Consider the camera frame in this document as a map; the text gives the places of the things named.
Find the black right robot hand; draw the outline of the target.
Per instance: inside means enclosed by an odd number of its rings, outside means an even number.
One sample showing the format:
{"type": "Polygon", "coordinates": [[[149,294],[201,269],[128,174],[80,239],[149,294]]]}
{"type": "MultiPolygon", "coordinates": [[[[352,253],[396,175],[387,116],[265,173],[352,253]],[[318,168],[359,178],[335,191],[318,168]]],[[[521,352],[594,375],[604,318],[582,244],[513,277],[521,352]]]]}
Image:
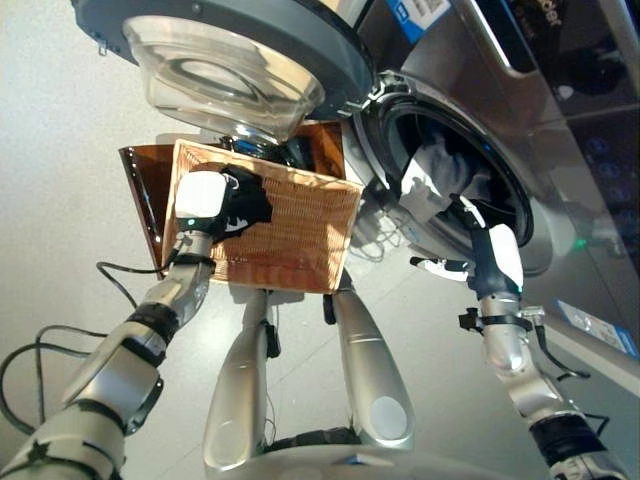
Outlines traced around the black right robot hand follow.
{"type": "Polygon", "coordinates": [[[490,227],[479,207],[465,196],[451,194],[450,198],[470,235],[472,260],[412,256],[409,263],[445,280],[465,283],[479,300],[494,294],[520,300],[524,270],[513,230],[504,223],[490,227]]]}

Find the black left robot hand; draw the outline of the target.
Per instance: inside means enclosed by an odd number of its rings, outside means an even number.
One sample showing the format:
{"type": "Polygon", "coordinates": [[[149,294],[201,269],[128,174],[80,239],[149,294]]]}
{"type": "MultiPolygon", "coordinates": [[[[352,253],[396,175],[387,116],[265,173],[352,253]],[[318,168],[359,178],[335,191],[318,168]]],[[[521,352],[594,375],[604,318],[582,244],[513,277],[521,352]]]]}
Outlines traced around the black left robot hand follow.
{"type": "Polygon", "coordinates": [[[215,243],[240,235],[250,227],[248,215],[237,210],[241,188],[248,186],[250,179],[248,171],[231,165],[221,171],[184,175],[174,202],[179,230],[204,233],[215,243]]]}

